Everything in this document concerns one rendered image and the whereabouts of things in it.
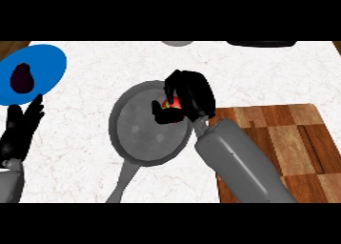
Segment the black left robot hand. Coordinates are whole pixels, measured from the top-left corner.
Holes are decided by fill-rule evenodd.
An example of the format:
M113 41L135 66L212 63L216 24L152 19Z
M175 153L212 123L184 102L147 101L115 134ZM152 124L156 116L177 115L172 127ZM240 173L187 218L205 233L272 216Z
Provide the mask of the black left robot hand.
M0 169L4 161L23 160L28 154L34 132L44 116L43 96L38 94L23 111L19 105L7 108L6 130L0 137Z

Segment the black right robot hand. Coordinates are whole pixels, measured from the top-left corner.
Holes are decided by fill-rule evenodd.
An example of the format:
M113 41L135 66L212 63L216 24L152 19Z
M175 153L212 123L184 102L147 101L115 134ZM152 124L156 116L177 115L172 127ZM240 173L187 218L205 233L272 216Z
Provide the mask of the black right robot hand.
M160 108L152 101L155 122L160 125L177 123L187 117L191 122L199 118L215 116L215 98L203 75L196 71L175 70L165 79L165 96L169 103L177 96L180 108Z

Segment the red tomato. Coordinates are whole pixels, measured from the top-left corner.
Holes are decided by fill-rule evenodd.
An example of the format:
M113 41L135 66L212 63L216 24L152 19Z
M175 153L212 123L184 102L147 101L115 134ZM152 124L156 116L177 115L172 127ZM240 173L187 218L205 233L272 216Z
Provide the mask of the red tomato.
M166 108L181 109L177 96L172 97L172 100L171 101L172 101L172 103L169 103L168 99L163 100L163 102L162 102L162 109L166 109Z

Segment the grey frying pan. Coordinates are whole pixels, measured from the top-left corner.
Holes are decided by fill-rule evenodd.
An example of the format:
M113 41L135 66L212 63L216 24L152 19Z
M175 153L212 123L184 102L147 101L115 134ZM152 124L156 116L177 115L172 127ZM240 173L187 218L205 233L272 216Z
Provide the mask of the grey frying pan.
M107 135L124 162L107 203L121 201L125 187L140 167L165 164L181 152L191 134L191 123L159 125L155 122L150 102L165 100L163 83L146 81L119 96L107 119Z

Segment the wooden cutting board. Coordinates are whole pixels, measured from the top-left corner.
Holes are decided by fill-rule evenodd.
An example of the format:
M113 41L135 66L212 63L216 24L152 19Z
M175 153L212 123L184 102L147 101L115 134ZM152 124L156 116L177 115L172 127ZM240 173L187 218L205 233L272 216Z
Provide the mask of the wooden cutting board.
M341 203L341 154L311 104L230 107L208 120L228 118L268 157L299 202Z

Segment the grey round object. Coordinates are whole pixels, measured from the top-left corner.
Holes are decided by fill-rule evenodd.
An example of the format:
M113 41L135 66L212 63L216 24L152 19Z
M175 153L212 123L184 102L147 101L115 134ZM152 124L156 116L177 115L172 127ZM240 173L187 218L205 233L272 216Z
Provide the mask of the grey round object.
M171 47L184 47L193 43L193 41L162 41L162 43Z

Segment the dark purple eggplant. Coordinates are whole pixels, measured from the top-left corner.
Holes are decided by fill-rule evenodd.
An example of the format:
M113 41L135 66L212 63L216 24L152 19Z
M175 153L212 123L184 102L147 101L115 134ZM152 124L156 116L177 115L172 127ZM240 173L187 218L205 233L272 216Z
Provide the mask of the dark purple eggplant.
M10 87L16 93L29 93L34 89L34 78L29 71L29 65L20 63L16 65L10 76Z

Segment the blue plate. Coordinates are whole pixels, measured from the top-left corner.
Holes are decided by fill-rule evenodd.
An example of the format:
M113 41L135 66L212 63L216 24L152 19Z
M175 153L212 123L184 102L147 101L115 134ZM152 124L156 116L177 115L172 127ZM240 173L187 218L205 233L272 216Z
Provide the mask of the blue plate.
M35 45L15 51L0 61L0 105L20 105L45 94L66 69L66 56L51 45Z

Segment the black flat object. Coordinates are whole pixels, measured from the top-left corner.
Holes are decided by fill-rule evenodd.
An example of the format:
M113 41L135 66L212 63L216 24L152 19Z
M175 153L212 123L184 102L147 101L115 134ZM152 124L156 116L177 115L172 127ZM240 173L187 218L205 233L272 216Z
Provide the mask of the black flat object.
M252 48L286 48L292 47L296 41L225 41L230 45Z

